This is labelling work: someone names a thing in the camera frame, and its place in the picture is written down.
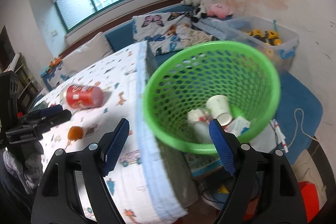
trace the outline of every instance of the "silver bolt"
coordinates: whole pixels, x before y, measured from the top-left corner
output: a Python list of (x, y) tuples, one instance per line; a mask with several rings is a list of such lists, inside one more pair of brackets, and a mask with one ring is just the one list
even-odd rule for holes
[(97, 148), (98, 148), (98, 144), (96, 144), (96, 143), (92, 143), (92, 144), (89, 145), (90, 150), (96, 150)]
[(59, 155), (61, 155), (63, 153), (63, 149), (57, 149), (56, 151), (55, 151), (55, 155), (56, 156), (59, 156)]
[(243, 143), (240, 147), (241, 147), (241, 149), (246, 150), (246, 151), (250, 150), (250, 146), (246, 143)]
[(276, 150), (275, 154), (281, 157), (284, 153), (281, 150)]

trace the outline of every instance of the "light switch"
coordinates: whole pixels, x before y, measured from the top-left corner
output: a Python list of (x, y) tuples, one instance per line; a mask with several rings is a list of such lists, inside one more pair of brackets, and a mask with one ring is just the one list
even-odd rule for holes
[(57, 30), (53, 30), (53, 31), (51, 31), (50, 33), (51, 33), (51, 35), (52, 35), (53, 37), (54, 37), (55, 35), (58, 34)]

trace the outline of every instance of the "pink butterfly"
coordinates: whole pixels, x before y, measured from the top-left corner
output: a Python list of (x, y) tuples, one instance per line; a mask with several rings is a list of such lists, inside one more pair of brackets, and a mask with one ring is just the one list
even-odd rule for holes
[(148, 26), (149, 24), (151, 24), (152, 22), (155, 22), (156, 24), (158, 24), (159, 26), (163, 27), (164, 24), (162, 22), (162, 17), (160, 15), (155, 15), (155, 16), (146, 16), (145, 17), (145, 21), (142, 24), (142, 28)]

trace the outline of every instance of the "laundry basket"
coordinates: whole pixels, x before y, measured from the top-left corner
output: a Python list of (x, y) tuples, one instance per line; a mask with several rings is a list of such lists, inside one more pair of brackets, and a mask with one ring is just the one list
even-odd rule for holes
[(272, 63), (251, 46), (216, 41), (187, 48), (163, 63), (147, 83), (143, 97), (147, 124), (165, 144), (189, 153), (216, 154), (200, 144), (187, 113), (204, 108), (214, 95), (226, 95), (233, 117), (251, 121), (238, 137), (249, 142), (273, 118), (280, 100), (280, 80)]

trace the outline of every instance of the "pink plush toy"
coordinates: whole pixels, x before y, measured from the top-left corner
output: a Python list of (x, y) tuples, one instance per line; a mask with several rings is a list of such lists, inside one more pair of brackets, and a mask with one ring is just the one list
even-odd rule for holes
[(216, 3), (210, 7), (207, 11), (209, 17), (217, 16), (220, 19), (224, 19), (229, 15), (232, 15), (233, 12), (225, 4)]

